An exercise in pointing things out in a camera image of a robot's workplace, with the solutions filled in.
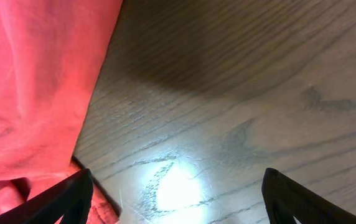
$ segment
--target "wooden surface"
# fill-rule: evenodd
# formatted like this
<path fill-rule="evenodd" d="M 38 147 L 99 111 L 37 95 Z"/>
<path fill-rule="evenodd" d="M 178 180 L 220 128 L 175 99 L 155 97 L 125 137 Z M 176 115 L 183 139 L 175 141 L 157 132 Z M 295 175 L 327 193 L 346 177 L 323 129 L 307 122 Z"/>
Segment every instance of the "wooden surface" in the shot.
<path fill-rule="evenodd" d="M 125 0 L 75 155 L 121 223 L 268 223 L 267 167 L 356 214 L 356 0 Z"/>

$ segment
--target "wrinkled fabric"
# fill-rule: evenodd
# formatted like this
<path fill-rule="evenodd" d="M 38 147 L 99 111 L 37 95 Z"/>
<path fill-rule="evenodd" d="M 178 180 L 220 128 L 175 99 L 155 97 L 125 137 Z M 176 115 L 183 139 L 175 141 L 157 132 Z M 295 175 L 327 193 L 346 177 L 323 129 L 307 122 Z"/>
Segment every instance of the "wrinkled fabric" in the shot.
<path fill-rule="evenodd" d="M 73 149 L 121 1 L 0 0 L 0 214 L 78 170 Z M 99 191 L 92 202 L 89 223 L 117 221 Z"/>

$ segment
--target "black object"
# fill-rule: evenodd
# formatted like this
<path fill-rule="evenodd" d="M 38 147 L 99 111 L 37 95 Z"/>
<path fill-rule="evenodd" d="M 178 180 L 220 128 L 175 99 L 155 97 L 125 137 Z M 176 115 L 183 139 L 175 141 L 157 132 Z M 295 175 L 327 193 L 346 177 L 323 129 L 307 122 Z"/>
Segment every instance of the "black object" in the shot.
<path fill-rule="evenodd" d="M 78 171 L 26 203 L 0 215 L 0 223 L 85 224 L 91 208 L 93 181 L 89 169 Z"/>
<path fill-rule="evenodd" d="M 262 193 L 271 224 L 356 224 L 356 216 L 328 202 L 276 169 L 265 170 Z"/>

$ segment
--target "wooden table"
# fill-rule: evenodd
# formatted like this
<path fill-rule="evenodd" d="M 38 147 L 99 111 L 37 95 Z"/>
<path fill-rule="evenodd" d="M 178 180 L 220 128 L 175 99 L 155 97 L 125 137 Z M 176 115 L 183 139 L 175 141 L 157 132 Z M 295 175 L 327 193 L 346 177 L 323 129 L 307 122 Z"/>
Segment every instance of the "wooden table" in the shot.
<path fill-rule="evenodd" d="M 267 167 L 356 215 L 356 0 L 126 0 L 75 155 L 121 223 L 268 223 Z"/>

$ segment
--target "red cloth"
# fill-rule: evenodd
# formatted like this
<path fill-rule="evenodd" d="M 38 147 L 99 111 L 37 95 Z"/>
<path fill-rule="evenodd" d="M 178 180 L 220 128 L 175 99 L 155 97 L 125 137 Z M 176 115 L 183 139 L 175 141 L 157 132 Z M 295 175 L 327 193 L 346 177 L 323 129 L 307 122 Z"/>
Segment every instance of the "red cloth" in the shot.
<path fill-rule="evenodd" d="M 0 0 L 0 214 L 69 166 L 122 0 Z M 29 195 L 12 179 L 29 183 Z M 117 221 L 96 191 L 89 223 Z"/>

